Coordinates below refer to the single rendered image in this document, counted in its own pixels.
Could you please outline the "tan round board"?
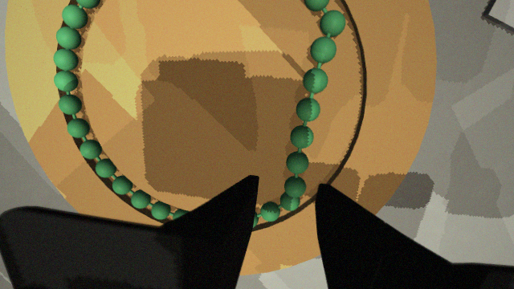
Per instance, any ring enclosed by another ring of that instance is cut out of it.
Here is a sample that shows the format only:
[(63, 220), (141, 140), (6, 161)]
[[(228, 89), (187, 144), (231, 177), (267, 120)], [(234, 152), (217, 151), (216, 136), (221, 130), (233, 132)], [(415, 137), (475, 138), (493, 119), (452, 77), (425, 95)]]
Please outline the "tan round board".
[[(96, 158), (69, 135), (72, 115), (59, 109), (54, 53), (65, 6), (76, 0), (8, 0), (6, 70), (18, 120), (47, 177), (79, 214), (160, 226), (151, 206), (100, 177)], [(292, 130), (297, 104), (318, 62), (312, 43), (323, 11), (304, 0), (100, 0), (77, 29), (77, 118), (102, 147), (117, 177), (150, 203), (194, 210), (241, 181), (259, 176), (255, 212), (280, 205), (286, 160), (298, 152)], [(335, 187), (373, 214), (391, 199), (418, 154), (435, 94), (436, 44), (429, 0), (329, 0), (345, 16), (322, 63), (327, 87), (314, 93), (320, 115), (306, 191), (296, 210), (262, 216), (251, 232), (239, 275), (281, 270), (320, 255), (315, 200), (319, 184)]]

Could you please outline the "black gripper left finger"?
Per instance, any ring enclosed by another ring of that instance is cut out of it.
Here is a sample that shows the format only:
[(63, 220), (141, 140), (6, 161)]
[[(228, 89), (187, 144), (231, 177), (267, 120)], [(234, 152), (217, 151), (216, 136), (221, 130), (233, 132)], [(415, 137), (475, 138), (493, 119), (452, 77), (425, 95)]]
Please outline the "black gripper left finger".
[(14, 289), (236, 289), (255, 218), (249, 175), (160, 226), (41, 206), (0, 214)]

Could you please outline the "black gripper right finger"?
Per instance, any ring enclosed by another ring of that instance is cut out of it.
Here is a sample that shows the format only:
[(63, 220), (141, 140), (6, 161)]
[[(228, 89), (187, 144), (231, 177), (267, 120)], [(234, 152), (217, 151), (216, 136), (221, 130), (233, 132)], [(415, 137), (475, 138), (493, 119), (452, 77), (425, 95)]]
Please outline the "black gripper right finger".
[(514, 266), (451, 263), (331, 185), (315, 213), (328, 289), (514, 289)]

